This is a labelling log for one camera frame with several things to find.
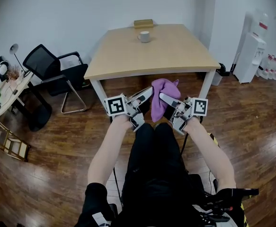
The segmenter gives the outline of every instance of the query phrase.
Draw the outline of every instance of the white mug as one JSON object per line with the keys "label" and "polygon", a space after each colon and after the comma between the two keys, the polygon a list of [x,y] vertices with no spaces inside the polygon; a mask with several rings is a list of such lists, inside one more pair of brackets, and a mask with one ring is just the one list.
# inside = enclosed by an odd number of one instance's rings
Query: white mug
{"label": "white mug", "polygon": [[140,34],[137,36],[137,38],[142,42],[142,43],[148,43],[151,40],[151,36],[149,31],[142,31]]}

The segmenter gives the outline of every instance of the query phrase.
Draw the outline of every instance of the purple cloth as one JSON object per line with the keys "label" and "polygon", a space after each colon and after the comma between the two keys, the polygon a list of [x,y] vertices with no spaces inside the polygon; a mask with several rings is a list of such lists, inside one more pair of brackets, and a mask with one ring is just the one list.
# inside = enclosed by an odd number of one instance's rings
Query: purple cloth
{"label": "purple cloth", "polygon": [[174,81],[173,83],[167,79],[158,79],[151,83],[153,86],[153,98],[151,102],[151,118],[153,122],[157,122],[162,118],[165,113],[165,110],[168,106],[167,103],[163,102],[159,98],[159,93],[164,93],[170,97],[179,99],[181,93],[177,88],[179,80]]}

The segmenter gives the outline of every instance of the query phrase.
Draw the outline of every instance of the desk lamp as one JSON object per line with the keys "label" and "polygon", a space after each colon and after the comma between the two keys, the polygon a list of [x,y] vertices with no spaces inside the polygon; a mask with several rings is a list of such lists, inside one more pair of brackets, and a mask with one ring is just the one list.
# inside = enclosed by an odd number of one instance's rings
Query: desk lamp
{"label": "desk lamp", "polygon": [[30,73],[30,70],[25,71],[25,70],[23,69],[21,63],[19,62],[19,60],[18,60],[18,58],[17,58],[17,56],[16,56],[16,52],[18,51],[18,49],[19,49],[19,45],[18,45],[18,44],[13,44],[13,45],[11,46],[11,48],[9,49],[9,53],[10,53],[11,55],[14,54],[14,56],[16,57],[16,59],[17,59],[19,65],[20,65],[20,67],[21,67],[22,70],[24,71],[23,77],[26,77],[26,76]]}

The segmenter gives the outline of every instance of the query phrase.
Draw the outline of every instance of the chair armrest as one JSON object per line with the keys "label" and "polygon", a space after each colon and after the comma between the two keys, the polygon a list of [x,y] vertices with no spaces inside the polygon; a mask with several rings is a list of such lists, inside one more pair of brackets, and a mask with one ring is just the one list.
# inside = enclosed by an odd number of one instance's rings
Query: chair armrest
{"label": "chair armrest", "polygon": [[62,58],[69,57],[71,55],[77,56],[79,58],[79,61],[80,61],[81,65],[83,65],[83,61],[82,61],[82,59],[81,59],[81,57],[80,57],[80,55],[79,55],[79,53],[77,51],[72,52],[72,53],[68,53],[68,54],[65,54],[65,55],[58,56],[57,58],[60,60]]}
{"label": "chair armrest", "polygon": [[67,78],[66,78],[65,75],[60,75],[60,76],[57,76],[57,77],[45,79],[41,83],[43,84],[43,83],[48,83],[48,82],[52,82],[52,81],[56,81],[56,80],[61,80],[61,79],[67,81]]}

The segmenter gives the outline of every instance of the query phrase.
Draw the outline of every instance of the table leg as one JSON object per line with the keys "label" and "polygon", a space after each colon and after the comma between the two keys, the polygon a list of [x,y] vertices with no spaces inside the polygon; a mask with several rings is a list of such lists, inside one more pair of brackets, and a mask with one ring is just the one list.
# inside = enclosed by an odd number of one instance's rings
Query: table leg
{"label": "table leg", "polygon": [[40,101],[40,103],[50,112],[52,112],[52,107],[45,101],[45,99],[41,96],[41,94],[35,89],[34,85],[29,82],[28,86],[31,92],[36,96],[36,98]]}
{"label": "table leg", "polygon": [[22,102],[22,100],[20,98],[17,98],[17,100],[22,104],[22,106],[24,106],[24,103]]}
{"label": "table leg", "polygon": [[31,126],[38,127],[39,129],[43,127],[18,100],[14,102],[14,105],[28,119],[29,128],[31,128]]}
{"label": "table leg", "polygon": [[44,100],[31,82],[29,82],[28,86],[31,92],[41,102],[41,105],[39,105],[33,113],[30,113],[18,100],[14,103],[18,110],[28,119],[29,129],[31,131],[38,131],[43,128],[49,120],[52,114],[52,107]]}
{"label": "table leg", "polygon": [[101,85],[101,82],[98,80],[90,80],[94,90],[96,91],[96,94],[98,95],[102,105],[105,108],[104,99],[107,98],[106,93]]}
{"label": "table leg", "polygon": [[206,73],[206,76],[205,76],[205,79],[204,79],[204,82],[203,82],[203,85],[202,85],[202,88],[201,88],[201,91],[199,94],[199,98],[206,98],[207,93],[209,91],[209,88],[210,88],[213,78],[214,78],[214,73],[215,73],[215,69],[208,71]]}

